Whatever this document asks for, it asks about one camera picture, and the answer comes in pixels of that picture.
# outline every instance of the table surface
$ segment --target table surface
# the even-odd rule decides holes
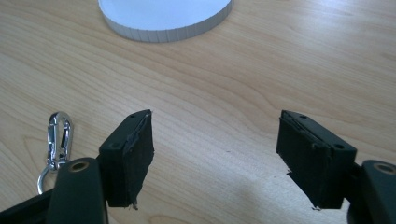
[[[139,210],[110,223],[346,223],[312,209],[276,154],[282,109],[396,162],[396,2],[236,0],[180,42],[113,33],[96,1],[0,2],[0,210],[36,195],[50,114],[74,124],[71,158],[153,111],[155,158]],[[46,181],[49,189],[52,175]]]

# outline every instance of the metal ring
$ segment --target metal ring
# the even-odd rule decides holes
[[[41,172],[41,175],[38,177],[38,180],[37,180],[38,194],[42,194],[44,192],[44,190],[43,190],[44,178],[46,177],[49,170],[50,170],[49,167],[46,166],[46,168],[44,168],[44,170]]]

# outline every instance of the metal carabiner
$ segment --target metal carabiner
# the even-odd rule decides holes
[[[62,141],[59,142],[58,131],[59,123],[64,125]],[[48,172],[56,173],[59,168],[70,160],[70,151],[73,139],[73,124],[70,117],[60,111],[49,117],[48,127],[48,156],[47,166],[41,172],[37,180],[38,194],[43,193],[43,182]]]

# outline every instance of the white tape roll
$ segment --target white tape roll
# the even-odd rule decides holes
[[[233,0],[98,0],[107,24],[132,40],[161,43],[200,35],[220,24]]]

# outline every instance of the screw hole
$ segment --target screw hole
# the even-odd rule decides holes
[[[339,148],[339,149],[344,149],[344,146],[343,145],[340,145],[340,144],[335,144],[334,145],[336,148]]]
[[[314,150],[314,151],[317,150],[317,149],[318,149],[317,144],[313,143],[313,144],[311,145],[311,149]]]
[[[89,165],[90,164],[86,161],[80,161],[80,162],[77,162],[77,163],[73,164],[72,166],[70,166],[69,171],[74,172],[74,173],[80,172],[82,170],[87,169],[87,167]]]
[[[387,175],[396,175],[396,168],[385,163],[376,163],[374,168]]]
[[[111,148],[117,148],[120,146],[120,143],[110,143],[108,144]]]

